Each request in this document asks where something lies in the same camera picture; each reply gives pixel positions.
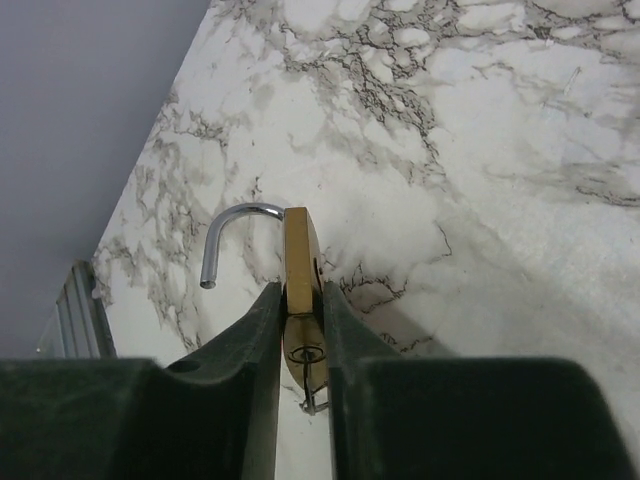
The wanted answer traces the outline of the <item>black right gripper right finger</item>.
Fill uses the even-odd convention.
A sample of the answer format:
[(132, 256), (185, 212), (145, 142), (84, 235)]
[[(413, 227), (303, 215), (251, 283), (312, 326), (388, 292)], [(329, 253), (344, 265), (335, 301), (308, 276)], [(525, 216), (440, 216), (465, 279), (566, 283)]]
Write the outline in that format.
[(337, 479), (635, 479), (606, 400), (560, 358), (406, 358), (323, 291)]

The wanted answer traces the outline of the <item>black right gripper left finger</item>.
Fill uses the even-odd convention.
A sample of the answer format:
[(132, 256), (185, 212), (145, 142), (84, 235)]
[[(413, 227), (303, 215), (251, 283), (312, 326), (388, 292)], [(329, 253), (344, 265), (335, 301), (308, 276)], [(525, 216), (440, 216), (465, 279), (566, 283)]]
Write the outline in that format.
[(270, 479), (275, 473), (282, 291), (191, 354), (5, 361), (5, 479)]

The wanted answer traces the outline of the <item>silver key with ring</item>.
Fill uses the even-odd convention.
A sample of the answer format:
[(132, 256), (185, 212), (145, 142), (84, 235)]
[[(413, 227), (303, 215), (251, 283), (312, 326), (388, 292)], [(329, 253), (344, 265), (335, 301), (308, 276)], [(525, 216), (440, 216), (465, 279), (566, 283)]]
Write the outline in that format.
[(328, 386), (328, 379), (325, 379), (318, 386), (314, 386), (312, 382), (312, 367), (314, 354), (309, 348), (304, 347), (302, 350), (303, 360), (303, 390), (305, 400), (300, 404), (300, 408), (311, 416), (325, 410), (329, 403), (316, 403), (316, 394)]

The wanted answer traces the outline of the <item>brass padlock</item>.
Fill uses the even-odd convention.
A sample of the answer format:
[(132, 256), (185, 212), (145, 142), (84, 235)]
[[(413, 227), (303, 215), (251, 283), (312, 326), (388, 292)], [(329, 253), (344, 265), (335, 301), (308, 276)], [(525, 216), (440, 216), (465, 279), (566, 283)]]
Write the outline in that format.
[(205, 240), (200, 287), (216, 286), (219, 244), (224, 227), (244, 216), (265, 215), (282, 222), (285, 325), (282, 348), (286, 365), (295, 382), (303, 388), (302, 350), (314, 354), (312, 382), (318, 386), (328, 379), (326, 342), (323, 333), (323, 280), (318, 238), (304, 207), (282, 208), (268, 203), (232, 206), (211, 222)]

